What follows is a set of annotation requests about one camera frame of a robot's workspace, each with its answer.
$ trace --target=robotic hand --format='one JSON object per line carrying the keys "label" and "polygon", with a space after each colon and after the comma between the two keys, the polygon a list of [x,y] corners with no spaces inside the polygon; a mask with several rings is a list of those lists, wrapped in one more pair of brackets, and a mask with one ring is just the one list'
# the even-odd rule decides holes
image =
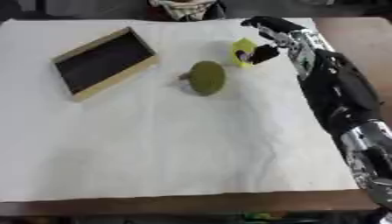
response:
{"label": "robotic hand", "polygon": [[363,74],[321,34],[301,25],[275,17],[253,17],[241,25],[257,28],[272,44],[239,58],[257,64],[287,48],[305,98],[358,186],[392,210],[392,131],[381,119],[379,99]]}

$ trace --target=cloth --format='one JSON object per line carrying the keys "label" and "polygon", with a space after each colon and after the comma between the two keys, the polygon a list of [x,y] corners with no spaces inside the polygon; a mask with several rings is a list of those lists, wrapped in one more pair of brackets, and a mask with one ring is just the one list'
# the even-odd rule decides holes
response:
{"label": "cloth", "polygon": [[[314,28],[310,19],[292,21]],[[233,42],[267,43],[240,22],[5,22],[0,200],[357,188],[284,53],[249,69],[232,66]],[[159,63],[88,100],[70,100],[51,59],[126,26]],[[218,94],[188,94],[176,84],[201,60],[225,67]]]}
{"label": "cloth", "polygon": [[168,0],[150,0],[152,6],[162,6],[175,20],[188,16],[193,20],[203,20],[208,8],[216,0],[193,0],[189,3],[177,3]]}

